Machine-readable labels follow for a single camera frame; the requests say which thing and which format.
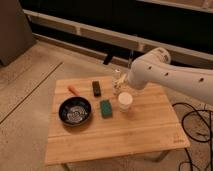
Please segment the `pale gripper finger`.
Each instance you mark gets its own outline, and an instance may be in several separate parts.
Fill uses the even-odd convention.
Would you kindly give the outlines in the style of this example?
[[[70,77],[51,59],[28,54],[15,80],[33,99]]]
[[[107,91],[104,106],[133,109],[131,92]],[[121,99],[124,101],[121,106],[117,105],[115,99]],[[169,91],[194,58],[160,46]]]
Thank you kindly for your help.
[[[126,77],[127,77],[127,74],[123,74],[117,81],[117,85],[118,87],[122,86],[123,84],[126,83]]]

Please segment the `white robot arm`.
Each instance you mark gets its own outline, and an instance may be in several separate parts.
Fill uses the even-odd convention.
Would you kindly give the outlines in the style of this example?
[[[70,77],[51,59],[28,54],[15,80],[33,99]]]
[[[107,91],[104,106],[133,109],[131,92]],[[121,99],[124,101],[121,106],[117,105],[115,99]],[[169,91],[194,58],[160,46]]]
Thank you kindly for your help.
[[[170,64],[164,48],[154,48],[136,58],[119,84],[142,90],[151,82],[171,88],[213,106],[213,70],[179,67]]]

